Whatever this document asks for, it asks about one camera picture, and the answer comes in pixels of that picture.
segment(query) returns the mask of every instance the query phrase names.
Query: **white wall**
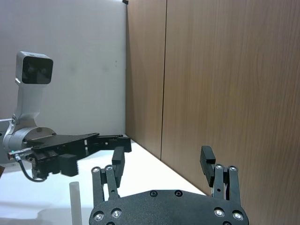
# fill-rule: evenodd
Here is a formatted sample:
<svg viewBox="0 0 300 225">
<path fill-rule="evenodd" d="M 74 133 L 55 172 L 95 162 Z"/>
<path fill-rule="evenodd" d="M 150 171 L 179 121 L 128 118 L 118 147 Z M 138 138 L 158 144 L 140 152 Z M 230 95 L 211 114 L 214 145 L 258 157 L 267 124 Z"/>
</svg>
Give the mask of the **white wall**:
<svg viewBox="0 0 300 225">
<path fill-rule="evenodd" d="M 0 0 L 0 119 L 16 107 L 16 54 L 29 51 L 54 61 L 38 126 L 123 134 L 125 15 L 121 0 Z"/>
</svg>

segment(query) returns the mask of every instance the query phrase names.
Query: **wooden wall panel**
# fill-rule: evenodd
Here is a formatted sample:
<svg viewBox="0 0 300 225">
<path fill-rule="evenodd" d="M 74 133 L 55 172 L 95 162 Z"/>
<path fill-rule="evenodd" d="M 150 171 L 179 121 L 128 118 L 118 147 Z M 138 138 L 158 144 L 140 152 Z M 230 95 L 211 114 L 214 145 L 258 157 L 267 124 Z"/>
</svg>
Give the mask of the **wooden wall panel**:
<svg viewBox="0 0 300 225">
<path fill-rule="evenodd" d="M 300 1 L 168 0 L 162 160 L 210 193 L 239 167 L 252 225 L 300 221 Z"/>
<path fill-rule="evenodd" d="M 166 0 L 127 7 L 126 134 L 160 158 Z"/>
</svg>

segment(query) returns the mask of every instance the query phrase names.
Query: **black cable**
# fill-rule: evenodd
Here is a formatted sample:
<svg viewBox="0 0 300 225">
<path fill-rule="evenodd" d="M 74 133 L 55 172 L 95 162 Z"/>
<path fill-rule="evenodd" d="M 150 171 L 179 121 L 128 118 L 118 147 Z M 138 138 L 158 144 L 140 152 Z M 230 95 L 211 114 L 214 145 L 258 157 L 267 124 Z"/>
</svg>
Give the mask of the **black cable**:
<svg viewBox="0 0 300 225">
<path fill-rule="evenodd" d="M 44 182 L 45 180 L 36 180 L 36 179 L 33 179 L 32 177 L 30 177 L 29 175 L 28 175 L 28 173 L 26 172 L 26 170 L 25 170 L 25 167 L 24 167 L 24 164 L 23 164 L 23 162 L 22 162 L 22 160 L 20 159 L 20 160 L 18 160 L 18 163 L 20 164 L 20 167 L 21 167 L 21 169 L 22 169 L 22 172 L 24 173 L 24 175 L 25 175 L 25 177 L 27 178 L 27 179 L 29 179 L 29 180 L 31 180 L 31 181 L 33 181 L 33 182 Z"/>
</svg>

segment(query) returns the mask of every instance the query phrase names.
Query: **white table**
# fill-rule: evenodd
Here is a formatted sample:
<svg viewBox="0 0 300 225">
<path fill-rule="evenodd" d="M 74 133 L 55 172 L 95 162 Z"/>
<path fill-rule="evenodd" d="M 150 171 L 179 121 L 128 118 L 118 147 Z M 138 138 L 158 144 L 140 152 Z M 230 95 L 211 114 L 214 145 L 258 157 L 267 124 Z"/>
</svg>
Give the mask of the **white table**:
<svg viewBox="0 0 300 225">
<path fill-rule="evenodd" d="M 69 183 L 73 181 L 80 183 L 82 221 L 88 224 L 93 208 L 91 169 L 111 164 L 112 155 L 113 151 L 100 151 L 78 161 L 79 175 L 50 174 L 42 183 L 27 180 L 21 171 L 5 172 L 0 179 L 0 225 L 71 225 Z M 204 194 L 132 142 L 132 152 L 125 153 L 119 195 L 123 197 L 152 189 L 181 189 Z"/>
</svg>

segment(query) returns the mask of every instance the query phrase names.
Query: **camera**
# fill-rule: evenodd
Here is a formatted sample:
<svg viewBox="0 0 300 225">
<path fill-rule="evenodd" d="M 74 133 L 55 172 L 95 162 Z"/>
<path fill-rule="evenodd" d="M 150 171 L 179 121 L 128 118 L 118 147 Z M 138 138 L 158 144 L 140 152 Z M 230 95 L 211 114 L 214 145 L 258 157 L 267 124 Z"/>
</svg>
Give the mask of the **camera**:
<svg viewBox="0 0 300 225">
<path fill-rule="evenodd" d="M 48 56 L 32 52 L 19 52 L 16 60 L 16 83 L 49 84 L 51 82 L 53 60 Z"/>
</svg>

